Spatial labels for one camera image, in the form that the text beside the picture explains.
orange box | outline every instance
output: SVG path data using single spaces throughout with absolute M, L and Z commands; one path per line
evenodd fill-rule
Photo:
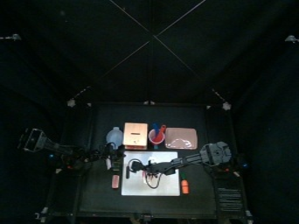
M 146 126 L 146 123 L 125 123 L 122 145 L 126 150 L 145 150 Z

cable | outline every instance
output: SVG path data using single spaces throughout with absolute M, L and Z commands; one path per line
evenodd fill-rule
M 149 183 L 148 183 L 148 180 L 146 180 L 146 178 L 149 177 L 149 175 L 145 174 L 144 181 L 145 181 L 146 185 L 148 185 L 152 189 L 157 188 L 157 186 L 158 186 L 158 184 L 160 184 L 161 176 L 162 176 L 162 174 L 160 173 L 160 176 L 158 176 L 158 178 L 157 178 L 156 186 L 150 186 Z

black enclosure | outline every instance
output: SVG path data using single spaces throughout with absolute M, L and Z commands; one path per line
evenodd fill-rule
M 34 223 L 46 203 L 52 223 L 129 223 L 148 207 L 156 223 L 221 222 L 223 188 L 240 192 L 255 223 L 297 223 L 297 15 L 295 0 L 1 1 L 1 223 Z M 48 151 L 16 149 L 38 128 L 93 150 L 128 120 L 194 128 L 198 148 L 227 142 L 247 158 L 239 181 L 186 167 L 201 184 L 190 197 L 141 205 L 108 182 L 93 187 L 109 178 L 101 163 L 57 176 Z

orange object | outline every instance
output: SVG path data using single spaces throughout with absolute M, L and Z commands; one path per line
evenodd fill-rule
M 185 179 L 181 181 L 181 193 L 189 193 L 189 184 Z

clear container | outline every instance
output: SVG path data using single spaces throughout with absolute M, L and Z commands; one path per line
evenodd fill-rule
M 117 147 L 122 144 L 124 133 L 118 129 L 118 127 L 113 127 L 113 129 L 106 133 L 106 143 L 112 143 L 113 150 L 117 150 Z

